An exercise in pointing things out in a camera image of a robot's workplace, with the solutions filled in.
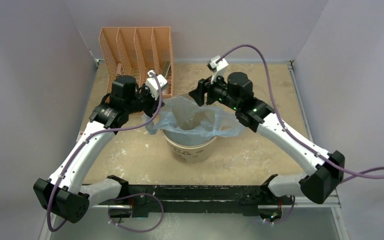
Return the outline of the blue plastic trash bag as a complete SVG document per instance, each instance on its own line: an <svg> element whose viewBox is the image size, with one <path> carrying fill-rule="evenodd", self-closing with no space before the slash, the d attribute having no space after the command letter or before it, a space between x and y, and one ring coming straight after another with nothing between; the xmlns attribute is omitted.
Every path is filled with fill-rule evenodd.
<svg viewBox="0 0 384 240"><path fill-rule="evenodd" d="M198 106L190 97L179 95L163 101L156 123L145 128L150 134L157 130L191 137L236 137L245 127L236 117L217 105Z"/></svg>

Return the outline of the beige capybara trash bin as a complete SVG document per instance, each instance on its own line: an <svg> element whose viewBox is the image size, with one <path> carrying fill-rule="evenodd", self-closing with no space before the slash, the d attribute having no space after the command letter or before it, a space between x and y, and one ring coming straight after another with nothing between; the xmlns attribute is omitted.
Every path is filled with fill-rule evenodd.
<svg viewBox="0 0 384 240"><path fill-rule="evenodd" d="M191 131L211 132L214 130L216 122L215 114L210 110L201 109L195 103L192 108L198 109L198 113L192 113L186 116L176 108L173 113L178 118L177 126L183 133L162 130L168 145L171 149L172 156L182 163L201 163L205 161L211 154L211 145L216 140L215 136L200 136L191 134Z"/></svg>

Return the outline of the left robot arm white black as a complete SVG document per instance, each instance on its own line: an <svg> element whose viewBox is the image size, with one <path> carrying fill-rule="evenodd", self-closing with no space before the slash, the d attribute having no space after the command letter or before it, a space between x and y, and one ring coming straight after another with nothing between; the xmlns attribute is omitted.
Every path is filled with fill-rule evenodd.
<svg viewBox="0 0 384 240"><path fill-rule="evenodd" d="M169 86L163 75L148 73L145 83L138 85L130 75L118 75L107 93L89 117L83 135L60 167L47 179L39 178L33 190L40 205L64 222L79 222L87 210L112 200L118 205L129 199L128 182L109 176L105 180L83 185L85 177L105 146L125 131L123 127L133 113L145 113L151 120L163 104L162 93Z"/></svg>

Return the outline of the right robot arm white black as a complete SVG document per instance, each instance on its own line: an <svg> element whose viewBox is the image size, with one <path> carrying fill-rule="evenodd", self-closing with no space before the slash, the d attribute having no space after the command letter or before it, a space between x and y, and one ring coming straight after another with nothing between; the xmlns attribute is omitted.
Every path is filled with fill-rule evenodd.
<svg viewBox="0 0 384 240"><path fill-rule="evenodd" d="M342 182L344 174L327 161L344 167L344 155L315 145L279 120L269 104L254 96L253 83L245 73L233 72L227 78L218 76L214 82L203 78L188 94L200 107L219 102L234 110L243 126L277 145L303 169L303 174L270 176L261 185L264 202L272 204L280 197L298 195L323 204Z"/></svg>

